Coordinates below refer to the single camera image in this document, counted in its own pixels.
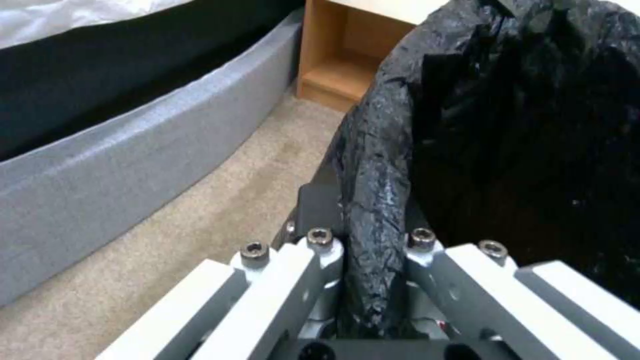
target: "black mattress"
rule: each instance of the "black mattress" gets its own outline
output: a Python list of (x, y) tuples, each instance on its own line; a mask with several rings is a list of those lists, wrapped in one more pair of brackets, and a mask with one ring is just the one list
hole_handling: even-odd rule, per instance
[(303, 0), (194, 0), (0, 50), (0, 161), (198, 79), (302, 5)]

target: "garbage bag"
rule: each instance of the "garbage bag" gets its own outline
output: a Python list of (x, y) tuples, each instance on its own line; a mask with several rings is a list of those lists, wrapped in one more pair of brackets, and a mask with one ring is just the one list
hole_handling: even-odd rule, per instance
[(446, 246), (560, 259), (640, 306), (640, 21), (597, 0), (451, 0), (409, 33), (325, 162), (349, 235), (338, 336), (406, 336), (405, 208)]

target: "gray upholstered bed frame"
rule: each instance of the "gray upholstered bed frame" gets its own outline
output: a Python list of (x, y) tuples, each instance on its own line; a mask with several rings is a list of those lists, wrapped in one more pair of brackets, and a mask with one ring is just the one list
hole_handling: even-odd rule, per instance
[(225, 161), (296, 73), (302, 12), (129, 113), (0, 163), (0, 306), (115, 239)]

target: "beige carpet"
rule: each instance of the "beige carpet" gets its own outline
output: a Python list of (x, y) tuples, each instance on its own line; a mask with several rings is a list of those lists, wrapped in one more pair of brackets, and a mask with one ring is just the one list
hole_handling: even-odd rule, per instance
[(0, 359), (95, 357), (201, 260), (271, 241), (342, 114), (287, 94), (221, 167), (85, 260), (0, 309)]

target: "bolt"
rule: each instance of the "bolt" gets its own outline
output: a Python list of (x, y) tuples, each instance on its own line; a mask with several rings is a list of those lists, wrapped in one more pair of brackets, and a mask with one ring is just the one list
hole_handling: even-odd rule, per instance
[(287, 234), (289, 236), (292, 236), (293, 233), (296, 231), (296, 222), (293, 220), (287, 221), (286, 230), (287, 230)]
[(409, 235), (408, 246), (411, 249), (431, 251), (435, 243), (436, 235), (424, 227), (415, 228)]
[(480, 241), (478, 248), (500, 266), (504, 266), (507, 256), (509, 255), (507, 248), (503, 244), (493, 240)]
[(331, 230), (324, 227), (315, 227), (307, 233), (307, 243), (317, 250), (328, 250), (333, 242)]
[(252, 241), (240, 249), (240, 258), (244, 266), (263, 267), (269, 263), (269, 247), (259, 241)]

